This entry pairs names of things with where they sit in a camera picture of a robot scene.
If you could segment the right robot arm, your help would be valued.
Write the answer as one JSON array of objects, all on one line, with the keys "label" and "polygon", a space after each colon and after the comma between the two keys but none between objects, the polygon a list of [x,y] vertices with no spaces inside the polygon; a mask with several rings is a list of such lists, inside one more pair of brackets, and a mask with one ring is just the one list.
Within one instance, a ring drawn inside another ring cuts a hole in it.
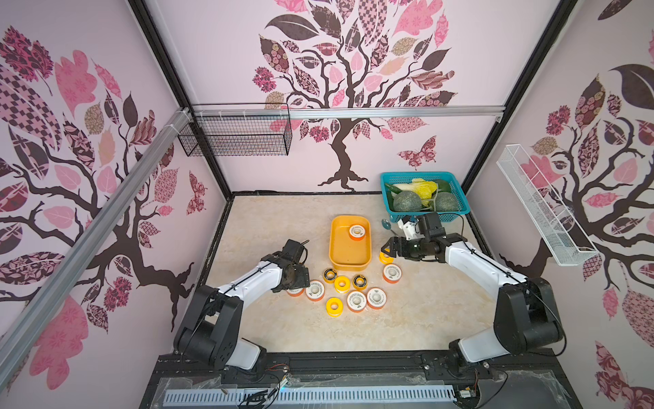
[{"label": "right robot arm", "polygon": [[415,262],[439,262],[466,274],[495,299],[492,326],[450,342],[449,371],[506,355],[518,355],[566,340],[554,291],[545,279],[507,269],[468,243],[459,233],[408,240],[389,239],[381,253]]}]

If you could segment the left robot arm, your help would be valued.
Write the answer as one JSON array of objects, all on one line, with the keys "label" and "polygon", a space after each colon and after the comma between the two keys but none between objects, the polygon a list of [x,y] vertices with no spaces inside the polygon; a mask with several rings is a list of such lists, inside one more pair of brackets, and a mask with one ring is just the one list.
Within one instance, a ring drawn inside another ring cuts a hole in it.
[{"label": "left robot arm", "polygon": [[264,373],[266,349],[239,335],[243,312],[269,292],[307,288],[307,258],[304,242],[288,240],[282,250],[266,255],[235,281],[219,287],[201,286],[175,335],[174,350],[216,370]]}]

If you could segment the yellow plastic storage box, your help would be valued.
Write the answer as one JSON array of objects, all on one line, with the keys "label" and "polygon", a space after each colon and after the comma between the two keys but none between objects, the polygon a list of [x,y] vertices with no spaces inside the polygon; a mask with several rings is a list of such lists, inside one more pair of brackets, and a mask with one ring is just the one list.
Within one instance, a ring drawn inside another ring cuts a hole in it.
[{"label": "yellow plastic storage box", "polygon": [[[361,241],[351,240],[349,227],[361,224],[366,230],[366,237]],[[329,259],[336,271],[363,272],[370,265],[373,256],[371,224],[363,216],[336,216],[330,227]]]}]

